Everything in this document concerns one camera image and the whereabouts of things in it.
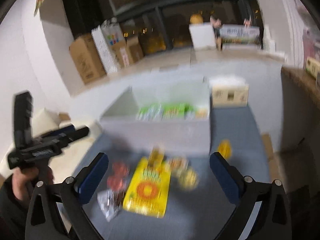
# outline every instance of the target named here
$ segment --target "cardboard box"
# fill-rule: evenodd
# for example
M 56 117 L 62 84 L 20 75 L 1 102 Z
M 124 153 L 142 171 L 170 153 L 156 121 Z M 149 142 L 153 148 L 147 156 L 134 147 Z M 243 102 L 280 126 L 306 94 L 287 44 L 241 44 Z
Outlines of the cardboard box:
M 61 112 L 59 113 L 59 119 L 61 120 L 61 122 L 71 120 L 68 113 L 61 113 Z
M 106 75 L 90 33 L 71 43 L 69 52 L 84 84 Z
M 139 43 L 138 36 L 129 38 L 127 40 L 127 47 L 134 62 L 137 62 L 143 58 L 143 52 Z
M 138 120 L 140 108 L 153 103 L 188 103 L 208 111 L 206 116 L 190 120 Z M 190 80 L 127 88 L 102 114 L 100 124 L 117 147 L 150 152 L 159 146 L 166 154 L 208 156 L 209 116 L 209 85 L 203 80 Z
M 143 58 L 142 48 L 137 36 L 128 39 L 127 42 L 119 41 L 112 45 L 111 48 L 122 67 L 128 67 Z
M 212 87 L 213 107 L 240 107 L 248 103 L 249 86 Z
M 308 57 L 306 61 L 306 71 L 316 79 L 320 72 L 320 62 L 314 58 Z

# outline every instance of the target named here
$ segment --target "blue gripper pad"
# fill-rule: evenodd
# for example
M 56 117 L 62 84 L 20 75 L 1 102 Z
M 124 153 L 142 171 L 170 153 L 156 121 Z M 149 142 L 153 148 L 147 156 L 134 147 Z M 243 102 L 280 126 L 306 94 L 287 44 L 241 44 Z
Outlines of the blue gripper pad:
M 84 169 L 89 169 L 85 170 L 88 174 L 84 178 L 83 182 L 79 186 L 75 186 L 75 190 L 78 192 L 78 200 L 81 205 L 89 203 L 100 181 L 106 173 L 108 166 L 108 156 L 105 153 L 99 153 L 88 167 L 85 167 L 80 171 L 79 175 Z
M 237 205 L 240 202 L 242 192 L 228 171 L 231 166 L 218 152 L 210 155 L 209 163 L 229 202 Z

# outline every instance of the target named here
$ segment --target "wooden counter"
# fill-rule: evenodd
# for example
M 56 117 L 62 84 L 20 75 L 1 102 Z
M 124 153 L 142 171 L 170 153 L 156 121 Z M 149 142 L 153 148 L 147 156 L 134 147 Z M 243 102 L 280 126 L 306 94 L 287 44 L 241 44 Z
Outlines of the wooden counter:
M 304 69 L 282 67 L 281 73 L 289 77 L 293 83 L 300 87 L 320 109 L 320 90 L 316 87 L 316 80 Z

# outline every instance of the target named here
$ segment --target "white box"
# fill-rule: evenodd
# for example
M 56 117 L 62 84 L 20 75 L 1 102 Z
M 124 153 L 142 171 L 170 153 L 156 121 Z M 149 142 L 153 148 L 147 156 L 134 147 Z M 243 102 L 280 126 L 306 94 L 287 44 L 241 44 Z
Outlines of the white box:
M 240 107 L 248 103 L 249 86 L 212 87 L 213 107 Z
M 217 49 L 211 23 L 190 24 L 189 31 L 195 50 Z
M 208 109 L 202 119 L 140 121 L 141 107 L 153 103 L 188 103 Z M 208 155 L 210 151 L 210 90 L 204 81 L 185 81 L 126 89 L 100 118 L 104 131 L 117 146 L 151 151 L 163 147 L 166 153 Z

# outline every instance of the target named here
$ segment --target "yellow round object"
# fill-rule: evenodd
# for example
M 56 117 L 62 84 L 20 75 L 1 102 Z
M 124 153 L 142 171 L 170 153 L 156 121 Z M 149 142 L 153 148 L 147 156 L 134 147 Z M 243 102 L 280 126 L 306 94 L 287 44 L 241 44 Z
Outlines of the yellow round object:
M 229 140 L 222 140 L 218 146 L 217 152 L 221 154 L 226 160 L 232 155 L 231 143 Z
M 190 23 L 191 24 L 201 24 L 201 23 L 203 23 L 203 18 L 201 16 L 201 14 L 195 13 L 195 14 L 191 15 Z
M 198 174 L 192 168 L 188 168 L 181 173 L 178 182 L 184 190 L 192 190 L 198 185 Z
M 198 109 L 196 111 L 196 118 L 205 118 L 208 116 L 208 110 L 206 108 Z
M 172 159 L 169 159 L 167 161 L 170 170 L 171 170 L 171 175 L 175 177 L 179 177 L 180 174 L 185 171 L 188 167 L 188 160 L 183 157 L 174 157 Z

